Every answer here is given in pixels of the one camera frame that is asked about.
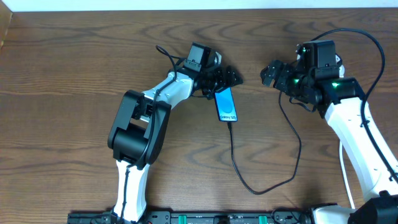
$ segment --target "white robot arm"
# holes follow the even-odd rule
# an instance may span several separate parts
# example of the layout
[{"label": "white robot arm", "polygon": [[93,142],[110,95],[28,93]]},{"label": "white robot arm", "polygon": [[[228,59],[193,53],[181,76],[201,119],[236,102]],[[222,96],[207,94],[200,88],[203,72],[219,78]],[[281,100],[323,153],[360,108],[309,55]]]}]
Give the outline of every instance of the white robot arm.
[{"label": "white robot arm", "polygon": [[[341,100],[340,104],[329,106],[325,119],[343,143],[358,176],[364,200],[367,202],[372,198],[380,197],[379,194],[383,191],[387,191],[391,195],[398,195],[398,184],[392,179],[390,172],[386,169],[370,142],[365,129],[361,126],[361,103],[362,101],[359,98]],[[397,159],[374,123],[367,103],[365,115],[377,145],[388,160],[388,163],[395,172],[398,172]],[[313,221],[317,224],[346,224],[350,214],[355,211],[355,209],[343,208],[338,205],[320,207],[314,209]]]},{"label": "white robot arm", "polygon": [[[398,162],[374,123],[368,103],[363,104],[369,93],[364,94],[355,78],[340,78],[344,69],[334,42],[317,40],[337,31],[358,32],[376,43],[382,56],[378,80],[384,69],[384,54],[375,38],[361,30],[337,29],[298,45],[295,67],[272,61],[261,72],[262,83],[271,86],[273,82],[274,88],[290,96],[290,102],[296,99],[302,103],[295,104],[306,110],[318,110],[343,143],[361,184],[365,205],[358,210],[337,205],[312,208],[311,223],[396,223]],[[314,108],[310,110],[304,103]]]},{"label": "white robot arm", "polygon": [[[108,138],[119,169],[118,201],[113,209],[118,220],[138,222],[145,212],[148,170],[161,150],[170,111],[196,90],[211,100],[215,93],[242,82],[231,67],[221,67],[218,52],[211,54],[209,47],[193,43],[183,66],[174,67],[164,81],[142,93],[129,90],[123,96]],[[148,122],[148,128],[133,124],[134,119]]]}]

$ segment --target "black cable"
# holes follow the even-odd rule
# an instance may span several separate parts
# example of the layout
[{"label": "black cable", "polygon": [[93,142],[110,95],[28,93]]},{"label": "black cable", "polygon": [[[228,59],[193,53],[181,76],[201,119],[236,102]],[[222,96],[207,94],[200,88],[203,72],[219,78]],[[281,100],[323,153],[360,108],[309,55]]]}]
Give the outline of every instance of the black cable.
[{"label": "black cable", "polygon": [[238,169],[238,166],[237,166],[236,163],[235,163],[235,159],[234,159],[233,134],[232,134],[232,123],[231,123],[231,122],[228,122],[229,135],[230,135],[230,137],[231,137],[231,159],[232,159],[232,165],[233,165],[233,167],[234,167],[234,169],[235,169],[235,171],[236,171],[236,174],[238,175],[239,179],[241,180],[242,184],[245,186],[245,188],[246,188],[248,191],[250,191],[250,193],[252,193],[252,194],[254,194],[254,195],[262,195],[262,194],[265,194],[265,193],[267,193],[267,192],[269,192],[269,191],[271,191],[271,190],[273,190],[273,189],[275,189],[275,188],[277,188],[277,187],[279,187],[279,186],[281,186],[281,185],[284,185],[284,184],[286,184],[286,183],[289,183],[289,182],[292,181],[292,180],[294,179],[294,177],[296,176],[297,167],[299,166],[300,155],[301,155],[301,146],[302,146],[302,145],[301,145],[301,139],[300,139],[299,134],[298,134],[298,133],[296,132],[296,130],[294,129],[292,123],[289,121],[287,115],[285,114],[284,109],[282,108],[282,105],[281,105],[281,103],[280,103],[280,98],[281,98],[281,96],[282,96],[282,92],[279,93],[279,107],[280,107],[280,110],[281,110],[282,113],[284,114],[284,116],[285,116],[285,118],[286,118],[286,121],[288,122],[289,126],[292,128],[293,132],[294,132],[295,135],[297,136],[298,143],[299,143],[299,146],[298,146],[298,155],[297,155],[297,162],[296,162],[296,166],[295,166],[295,169],[294,169],[293,176],[292,176],[290,179],[287,179],[287,180],[285,180],[285,181],[283,181],[283,182],[281,182],[281,183],[279,183],[279,184],[275,184],[274,186],[269,187],[268,189],[265,189],[265,190],[260,191],[260,192],[253,190],[253,189],[246,183],[246,181],[244,181],[244,179],[243,179],[243,177],[242,177],[242,175],[241,175],[241,173],[240,173],[240,171],[239,171],[239,169]]},{"label": "black cable", "polygon": [[281,224],[280,222],[278,222],[278,221],[275,219],[275,212],[278,211],[278,210],[283,210],[283,211],[290,212],[290,213],[292,214],[292,217],[296,220],[296,222],[293,223],[293,224],[299,224],[299,223],[300,223],[300,220],[298,220],[298,218],[296,218],[296,216],[293,214],[293,212],[292,212],[290,209],[285,208],[285,207],[278,207],[278,208],[275,208],[275,209],[271,212],[271,215],[270,215],[271,218],[272,218],[272,220],[273,220],[276,224]]},{"label": "black cable", "polygon": [[398,183],[398,176],[397,174],[394,172],[393,168],[391,167],[391,165],[388,163],[388,160],[386,159],[386,157],[383,155],[383,153],[380,150],[380,147],[377,145],[376,140],[374,139],[371,130],[369,129],[368,123],[369,121],[366,119],[365,117],[365,105],[366,105],[366,101],[368,100],[370,94],[372,93],[374,87],[376,86],[376,84],[378,83],[378,81],[380,80],[383,72],[384,72],[384,67],[386,65],[386,57],[384,56],[384,51],[383,48],[381,47],[380,43],[376,40],[376,38],[374,38],[371,34],[367,33],[364,30],[358,30],[358,29],[349,29],[349,28],[341,28],[341,29],[334,29],[334,30],[330,30],[328,32],[325,32],[321,35],[319,35],[318,37],[312,39],[313,40],[317,40],[321,37],[324,37],[328,34],[334,33],[334,32],[355,32],[358,34],[362,34],[365,35],[367,38],[371,39],[374,44],[376,44],[377,48],[380,51],[380,56],[381,56],[381,69],[379,72],[379,75],[377,76],[377,78],[375,79],[375,81],[373,82],[373,84],[371,85],[371,87],[369,88],[368,92],[365,94],[365,97],[362,99],[362,104],[361,104],[361,119],[362,119],[362,125],[364,126],[366,133],[368,134],[369,139],[371,140],[376,152],[379,154],[380,159],[383,161],[384,165],[386,165],[388,171],[391,174],[391,177],[394,178],[394,180]]},{"label": "black cable", "polygon": [[302,108],[304,108],[306,111],[308,111],[308,112],[311,112],[311,113],[314,113],[316,110],[317,110],[317,106],[316,105],[314,105],[313,107],[312,107],[312,110],[310,109],[310,108],[308,108],[305,104],[303,104],[303,103],[300,103],[300,102],[298,102],[298,103],[293,103],[293,100],[294,100],[295,98],[293,97],[293,96],[291,96],[290,98],[289,98],[289,103],[291,103],[291,104],[293,104],[293,105],[299,105],[299,106],[301,106]]},{"label": "black cable", "polygon": [[166,87],[168,87],[171,83],[175,82],[176,79],[177,79],[177,66],[175,65],[175,62],[174,62],[173,58],[178,58],[178,59],[181,59],[181,58],[180,58],[180,57],[173,56],[173,55],[170,55],[163,47],[161,47],[161,46],[159,46],[159,45],[156,45],[156,50],[159,51],[160,53],[162,53],[162,54],[164,54],[164,55],[166,55],[166,56],[169,57],[170,61],[172,62],[172,65],[173,65],[174,77],[173,77],[173,79],[171,79],[168,83],[166,83],[164,86],[160,87],[159,89],[157,89],[157,90],[155,91],[155,95],[154,95],[154,99],[153,99],[153,103],[152,103],[152,117],[151,117],[152,122],[151,122],[151,124],[150,124],[148,142],[147,142],[147,144],[146,144],[146,146],[145,146],[144,151],[141,153],[140,157],[138,158],[138,160],[136,160],[136,161],[135,161],[134,163],[132,163],[132,164],[129,164],[129,165],[126,167],[126,178],[124,179],[124,188],[123,188],[123,205],[122,205],[122,211],[121,211],[121,215],[120,215],[120,217],[121,217],[121,223],[122,223],[123,220],[124,220],[123,217],[124,217],[124,208],[125,208],[125,206],[126,206],[127,180],[128,180],[128,178],[129,178],[130,168],[133,167],[133,166],[136,166],[136,164],[137,164],[138,162],[140,162],[141,160],[144,159],[144,157],[145,157],[146,154],[147,154],[149,145],[150,145],[150,143],[151,143],[151,141],[152,141],[152,136],[154,135],[154,129],[155,129],[155,115],[156,115],[156,100],[157,100],[157,97],[158,97],[159,93],[160,93],[162,90],[164,90]]},{"label": "black cable", "polygon": [[176,65],[176,66],[179,66],[185,59],[186,59],[186,58],[180,58],[180,59],[175,63],[175,65]]}]

